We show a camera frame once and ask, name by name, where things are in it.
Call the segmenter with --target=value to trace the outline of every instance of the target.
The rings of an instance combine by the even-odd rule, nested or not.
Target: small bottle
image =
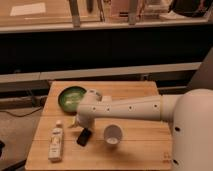
[[[56,122],[56,127],[52,131],[49,157],[51,162],[59,162],[62,160],[63,148],[63,128],[61,120]]]

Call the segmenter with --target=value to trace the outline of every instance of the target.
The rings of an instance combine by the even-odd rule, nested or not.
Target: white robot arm
[[[90,128],[96,118],[173,121],[172,171],[213,171],[211,90],[118,101],[102,101],[89,90],[78,105],[76,124]]]

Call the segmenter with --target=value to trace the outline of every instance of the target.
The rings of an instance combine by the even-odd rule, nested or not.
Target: green bowl
[[[74,113],[77,110],[78,104],[84,97],[86,89],[73,86],[64,89],[58,96],[58,104],[65,112]]]

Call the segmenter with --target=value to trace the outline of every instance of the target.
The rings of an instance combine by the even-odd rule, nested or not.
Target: wooden tabletop
[[[45,12],[35,12],[34,14],[27,14],[26,12],[26,14],[11,16],[13,8],[36,4],[43,4],[45,6]],[[78,6],[82,22],[100,21],[97,1],[94,1],[94,9],[91,13],[87,11],[85,0],[78,0]],[[60,24],[71,22],[72,16],[68,0],[9,0],[7,3],[5,3],[5,0],[0,0],[0,26],[15,27],[20,25]]]
[[[85,147],[76,140],[82,128],[68,128],[73,116],[58,106],[58,95],[70,86],[93,88],[112,100],[152,96],[158,91],[154,82],[53,82],[30,152],[26,170],[170,170],[171,134],[163,122],[124,119],[96,119],[95,132]],[[48,160],[51,131],[60,119],[64,128],[63,159],[59,163]],[[123,139],[116,149],[103,141],[103,131],[116,124],[123,131]]]

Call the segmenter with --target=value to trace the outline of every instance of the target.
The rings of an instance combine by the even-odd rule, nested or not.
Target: white cup
[[[121,128],[117,125],[109,125],[104,130],[104,141],[110,146],[116,146],[122,140]]]

